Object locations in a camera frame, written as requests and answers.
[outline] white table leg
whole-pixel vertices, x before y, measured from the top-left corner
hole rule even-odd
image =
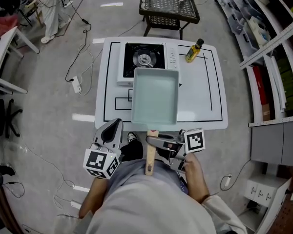
[[[16,34],[30,47],[33,51],[35,51],[37,54],[39,54],[40,50],[32,44],[30,40],[21,32],[19,29],[16,30]]]
[[[16,48],[14,48],[12,45],[10,45],[9,48],[13,50],[20,58],[24,57],[24,55],[20,51],[18,51]]]
[[[0,87],[0,91],[2,91],[2,92],[5,92],[5,93],[7,93],[7,94],[13,94],[13,92],[12,91],[10,91],[10,90],[7,90],[7,89],[5,89],[5,88],[2,88],[2,87]]]
[[[20,88],[18,86],[15,86],[12,83],[9,83],[9,82],[1,79],[1,78],[0,78],[0,84],[2,84],[3,86],[6,86],[6,87],[8,87],[8,88],[10,88],[12,90],[15,90],[17,92],[20,92],[21,94],[27,94],[27,90],[22,89],[22,88]]]

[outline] light blue pan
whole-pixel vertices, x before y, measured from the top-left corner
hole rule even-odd
[[[136,68],[133,82],[132,123],[146,124],[149,130],[161,130],[161,125],[176,124],[178,91],[178,71]]]

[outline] wire mesh tabletop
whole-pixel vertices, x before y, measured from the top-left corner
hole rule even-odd
[[[198,23],[200,20],[194,0],[140,0],[139,13],[176,18],[193,23]]]

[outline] portable gas stove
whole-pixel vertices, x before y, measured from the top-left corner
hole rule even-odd
[[[167,68],[179,71],[179,53],[177,44],[166,45],[156,40],[122,41],[117,74],[117,85],[132,86],[134,71],[143,68]]]

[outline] olive oil bottle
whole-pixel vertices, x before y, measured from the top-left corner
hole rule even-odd
[[[195,45],[191,46],[188,53],[186,54],[186,62],[190,63],[196,58],[196,56],[200,53],[201,47],[204,44],[203,39],[198,39]]]

